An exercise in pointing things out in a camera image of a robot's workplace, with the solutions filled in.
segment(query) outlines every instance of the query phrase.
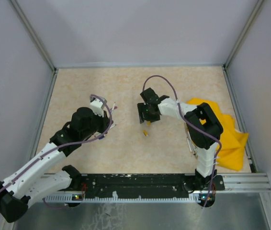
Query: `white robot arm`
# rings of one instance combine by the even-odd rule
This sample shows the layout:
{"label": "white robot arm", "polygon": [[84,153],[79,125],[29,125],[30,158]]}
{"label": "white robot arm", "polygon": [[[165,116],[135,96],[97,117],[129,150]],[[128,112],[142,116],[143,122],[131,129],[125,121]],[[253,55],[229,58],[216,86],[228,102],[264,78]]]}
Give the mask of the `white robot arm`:
{"label": "white robot arm", "polygon": [[[144,103],[138,103],[137,105],[140,123],[143,123],[145,120],[150,122],[158,121],[160,120],[160,115],[167,115],[182,120],[178,108],[178,103],[180,103],[181,112],[185,119],[202,131],[211,134],[218,140],[220,139],[223,128],[208,104],[192,105],[175,101],[165,95],[158,97],[151,88],[144,90],[140,95],[144,100]],[[200,120],[205,120],[205,124],[202,125]],[[203,178],[210,179],[218,144],[192,127],[188,125],[187,127],[192,140],[190,144],[195,146],[198,156],[198,165],[195,173],[199,173]]]}
{"label": "white robot arm", "polygon": [[71,165],[58,173],[41,179],[52,166],[79,148],[94,133],[105,133],[112,124],[112,116],[103,110],[106,100],[91,97],[90,108],[79,108],[49,143],[17,172],[0,181],[0,213],[7,222],[18,220],[28,208],[42,198],[61,189],[75,189],[81,174]]}

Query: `yellow cloth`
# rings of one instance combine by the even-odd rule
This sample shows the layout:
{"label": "yellow cloth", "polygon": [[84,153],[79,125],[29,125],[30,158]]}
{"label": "yellow cloth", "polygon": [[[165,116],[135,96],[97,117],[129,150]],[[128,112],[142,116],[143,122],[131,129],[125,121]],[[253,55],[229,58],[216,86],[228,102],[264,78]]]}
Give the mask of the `yellow cloth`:
{"label": "yellow cloth", "polygon": [[237,171],[241,170],[243,167],[244,148],[246,146],[248,133],[241,133],[236,130],[235,120],[230,115],[222,114],[215,102],[193,98],[187,103],[199,105],[204,102],[210,105],[224,129],[220,139],[223,147],[218,153],[219,158],[216,159],[218,165]]}

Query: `metal floor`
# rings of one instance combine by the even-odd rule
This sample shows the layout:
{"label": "metal floor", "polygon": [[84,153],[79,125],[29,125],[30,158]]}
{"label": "metal floor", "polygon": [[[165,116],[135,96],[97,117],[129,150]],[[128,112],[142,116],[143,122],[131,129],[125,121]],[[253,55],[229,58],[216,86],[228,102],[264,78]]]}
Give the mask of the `metal floor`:
{"label": "metal floor", "polygon": [[219,194],[198,204],[82,204],[52,210],[37,203],[14,230],[268,230],[259,194]]}

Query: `beige work surface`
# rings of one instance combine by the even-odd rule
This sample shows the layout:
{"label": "beige work surface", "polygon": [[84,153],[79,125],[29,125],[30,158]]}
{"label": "beige work surface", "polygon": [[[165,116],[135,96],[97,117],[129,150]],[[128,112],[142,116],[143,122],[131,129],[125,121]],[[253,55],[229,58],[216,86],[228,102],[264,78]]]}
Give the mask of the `beige work surface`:
{"label": "beige work surface", "polygon": [[[197,160],[189,151],[182,121],[162,116],[151,126],[139,123],[136,104],[143,102],[140,93],[145,79],[155,74],[173,84],[181,101],[194,97],[215,101],[222,113],[235,118],[221,67],[60,69],[38,151],[79,107],[89,106],[92,93],[106,98],[110,107],[116,102],[118,109],[113,120],[117,126],[106,138],[83,144],[49,173],[69,164],[81,173],[193,173]],[[150,79],[148,87],[158,96],[174,98],[163,79]],[[236,173],[222,167],[217,169],[219,173]],[[250,172],[246,155],[240,172]]]}

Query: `white wall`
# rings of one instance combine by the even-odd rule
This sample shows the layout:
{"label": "white wall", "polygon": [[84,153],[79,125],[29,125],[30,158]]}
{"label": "white wall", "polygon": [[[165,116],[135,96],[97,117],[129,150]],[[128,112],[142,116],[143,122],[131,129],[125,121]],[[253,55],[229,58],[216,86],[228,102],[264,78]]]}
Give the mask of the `white wall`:
{"label": "white wall", "polygon": [[271,182],[271,1],[266,1],[229,74],[258,167]]}
{"label": "white wall", "polygon": [[19,0],[56,67],[224,64],[257,0]]}
{"label": "white wall", "polygon": [[8,1],[0,0],[0,180],[28,158],[51,76]]}

